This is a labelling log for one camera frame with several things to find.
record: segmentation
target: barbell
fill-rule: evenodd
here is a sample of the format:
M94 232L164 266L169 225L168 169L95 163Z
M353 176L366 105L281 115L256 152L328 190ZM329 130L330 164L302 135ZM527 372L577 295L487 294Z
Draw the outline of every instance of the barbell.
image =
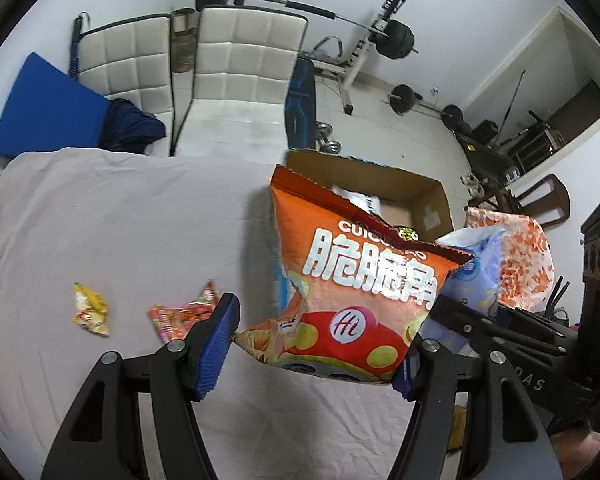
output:
M228 0L196 0L196 10L204 9L207 6L222 6L226 5ZM384 30L380 30L377 27L369 27L363 23L350 20L345 16L340 16L335 12L320 7L314 7L311 5L303 4L300 2L293 2L290 0L256 0L260 2L268 2L272 4L280 4L288 9L302 10L304 12L310 12L317 16L322 16L329 20L343 20L344 22L352 23L358 27L365 28L371 32L370 40L376 45L376 50L381 56L385 56L389 59L402 59L411 52L418 54L418 51L414 48L415 37L411 29L404 23L398 22L397 20L388 20Z
M422 96L416 94L413 88L407 85L398 85L389 94L389 104L397 114L404 114L413 109L415 105L432 110L440 115L440 120L452 132L464 123L462 110L456 105L445 106L442 110L422 101Z

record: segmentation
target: dark blue cloth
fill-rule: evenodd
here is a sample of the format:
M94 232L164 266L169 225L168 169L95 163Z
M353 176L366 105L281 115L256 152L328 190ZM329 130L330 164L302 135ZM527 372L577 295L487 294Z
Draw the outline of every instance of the dark blue cloth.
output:
M110 152L144 153L144 149L166 136L164 124L145 114L131 101L113 99L102 124L98 147Z

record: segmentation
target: blue gripper pad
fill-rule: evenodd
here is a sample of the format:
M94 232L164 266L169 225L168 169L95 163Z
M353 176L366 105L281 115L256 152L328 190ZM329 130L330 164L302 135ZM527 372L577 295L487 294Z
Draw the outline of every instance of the blue gripper pad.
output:
M198 376L192 388L193 393L201 400L216 387L238 323L240 323L238 298L233 294L223 294L220 303L205 323L205 328L210 333L198 357Z

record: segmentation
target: dumbbell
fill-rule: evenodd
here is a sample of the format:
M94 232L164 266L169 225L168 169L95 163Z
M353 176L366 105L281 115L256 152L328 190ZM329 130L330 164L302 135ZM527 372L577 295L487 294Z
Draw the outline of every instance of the dumbbell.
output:
M411 110L424 113L414 109L413 107L415 105L426 108L427 110L432 110L440 115L440 120L442 120L442 123L452 132L459 128L464 121L462 110L456 105L445 106L441 110L434 105L423 102L422 96L420 94L416 94L416 92L413 91L413 88L407 85L398 85L391 91L389 94L389 104L394 112L399 115L407 113Z
M318 141L318 151L321 153L331 153L331 155L339 155L342 150L342 145L337 140L329 140L329 136L333 133L333 127L329 123L315 123L315 136Z

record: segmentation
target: yellow snack wrapper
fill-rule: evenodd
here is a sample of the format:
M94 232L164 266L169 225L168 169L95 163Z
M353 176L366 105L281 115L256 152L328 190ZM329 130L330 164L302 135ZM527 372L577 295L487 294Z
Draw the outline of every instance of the yellow snack wrapper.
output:
M80 283L74 283L74 294L75 307L78 310L78 314L74 316L74 323L91 333L109 337L109 307L102 296Z

